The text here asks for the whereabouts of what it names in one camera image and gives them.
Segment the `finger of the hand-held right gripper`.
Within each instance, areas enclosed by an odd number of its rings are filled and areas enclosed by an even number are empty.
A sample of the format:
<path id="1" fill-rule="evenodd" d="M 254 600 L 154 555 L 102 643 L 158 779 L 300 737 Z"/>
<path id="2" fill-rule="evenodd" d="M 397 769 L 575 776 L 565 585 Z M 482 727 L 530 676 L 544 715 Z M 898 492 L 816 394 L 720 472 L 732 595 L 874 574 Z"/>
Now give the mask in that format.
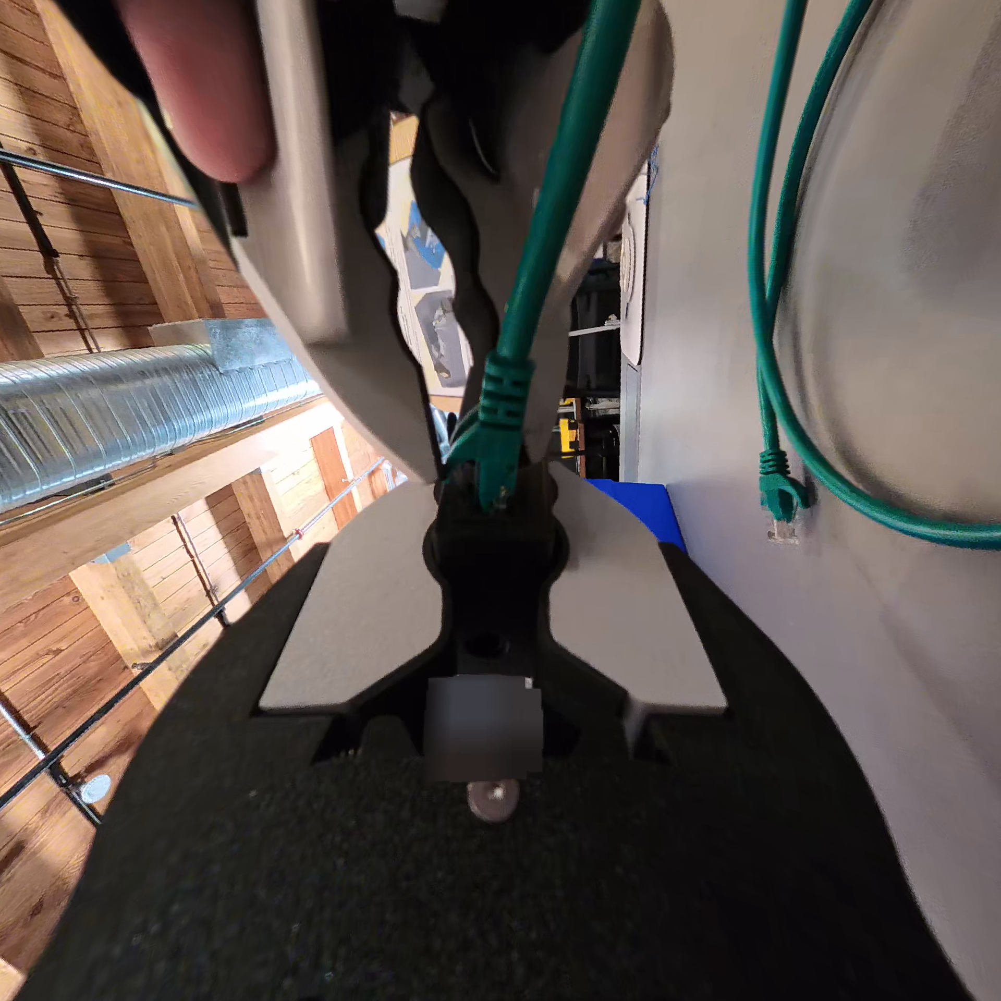
<path id="1" fill-rule="evenodd" d="M 550 55 L 523 51 L 499 82 L 479 132 L 457 95 L 432 92 L 419 113 L 412 186 L 456 278 L 457 321 L 473 355 L 462 411 L 480 397 L 484 359 L 499 335 L 532 212 L 541 192 L 582 28 Z M 546 295 L 532 345 L 534 374 L 523 449 L 544 460 L 564 393 L 570 305 L 669 116 L 674 50 L 661 2 L 641 2 L 600 142 Z"/>
<path id="2" fill-rule="evenodd" d="M 400 27 L 391 2 L 257 2 L 276 155 L 239 186 L 239 270 L 295 356 L 414 479 L 440 451 L 376 236 L 388 202 Z"/>

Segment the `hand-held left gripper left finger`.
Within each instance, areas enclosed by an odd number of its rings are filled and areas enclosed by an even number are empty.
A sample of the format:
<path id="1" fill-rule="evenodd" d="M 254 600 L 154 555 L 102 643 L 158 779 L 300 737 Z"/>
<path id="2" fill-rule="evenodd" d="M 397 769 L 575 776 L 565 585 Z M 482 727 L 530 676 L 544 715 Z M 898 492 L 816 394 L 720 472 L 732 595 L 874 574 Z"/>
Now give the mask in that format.
<path id="1" fill-rule="evenodd" d="M 263 714 L 332 715 L 350 735 L 396 716 L 422 745 L 428 675 L 441 647 L 442 585 L 424 557 L 433 487 L 405 482 L 329 543 L 258 701 Z"/>

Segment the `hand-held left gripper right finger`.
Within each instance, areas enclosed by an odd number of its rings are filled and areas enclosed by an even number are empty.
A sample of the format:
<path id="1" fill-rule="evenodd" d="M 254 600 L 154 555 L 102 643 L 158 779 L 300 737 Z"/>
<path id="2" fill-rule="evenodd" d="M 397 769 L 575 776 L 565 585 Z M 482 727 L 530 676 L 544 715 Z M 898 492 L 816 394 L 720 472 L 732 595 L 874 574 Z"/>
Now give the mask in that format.
<path id="1" fill-rule="evenodd" d="M 648 724 L 722 719 L 728 700 L 657 534 L 554 462 L 533 466 L 556 532 L 538 670 L 546 753 L 632 757 Z"/>

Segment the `black network switch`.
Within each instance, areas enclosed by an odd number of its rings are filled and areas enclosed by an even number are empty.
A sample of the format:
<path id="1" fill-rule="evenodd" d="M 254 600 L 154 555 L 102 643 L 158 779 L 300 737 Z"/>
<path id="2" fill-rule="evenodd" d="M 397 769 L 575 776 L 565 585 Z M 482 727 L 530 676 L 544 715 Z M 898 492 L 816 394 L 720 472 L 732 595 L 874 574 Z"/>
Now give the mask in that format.
<path id="1" fill-rule="evenodd" d="M 535 678 L 546 589 L 564 556 L 547 463 L 520 468 L 515 490 L 490 510 L 471 463 L 439 483 L 434 499 L 425 561 L 443 592 L 442 672 Z"/>

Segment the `person's right hand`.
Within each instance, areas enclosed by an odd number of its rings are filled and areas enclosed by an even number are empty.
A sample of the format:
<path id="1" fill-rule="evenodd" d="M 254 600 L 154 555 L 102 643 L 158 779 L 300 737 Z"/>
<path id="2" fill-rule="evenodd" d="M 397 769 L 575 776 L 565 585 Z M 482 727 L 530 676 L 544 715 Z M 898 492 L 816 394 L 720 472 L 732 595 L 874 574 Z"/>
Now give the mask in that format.
<path id="1" fill-rule="evenodd" d="M 275 140 L 253 4 L 117 1 L 181 152 L 214 180 L 242 184 L 268 168 Z"/>

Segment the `blue plastic bin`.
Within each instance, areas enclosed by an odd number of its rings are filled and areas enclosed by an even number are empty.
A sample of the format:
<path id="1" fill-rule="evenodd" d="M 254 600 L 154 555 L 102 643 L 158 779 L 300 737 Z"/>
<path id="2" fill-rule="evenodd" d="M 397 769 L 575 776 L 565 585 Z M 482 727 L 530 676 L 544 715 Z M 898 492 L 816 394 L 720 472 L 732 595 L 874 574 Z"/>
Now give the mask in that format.
<path id="1" fill-rule="evenodd" d="M 663 484 L 608 479 L 593 479 L 589 483 L 642 521 L 659 543 L 672 544 L 681 552 L 688 552 L 674 506 Z"/>

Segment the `silver ventilation duct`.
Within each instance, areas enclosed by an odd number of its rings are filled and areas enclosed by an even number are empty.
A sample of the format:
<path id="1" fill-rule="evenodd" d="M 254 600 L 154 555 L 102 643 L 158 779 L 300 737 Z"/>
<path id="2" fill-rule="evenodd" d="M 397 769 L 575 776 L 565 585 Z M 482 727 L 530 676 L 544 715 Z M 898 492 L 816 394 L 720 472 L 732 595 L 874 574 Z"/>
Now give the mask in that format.
<path id="1" fill-rule="evenodd" d="M 180 344 L 1 365 L 1 509 L 167 455 L 319 394 L 293 357 L 222 369 Z"/>

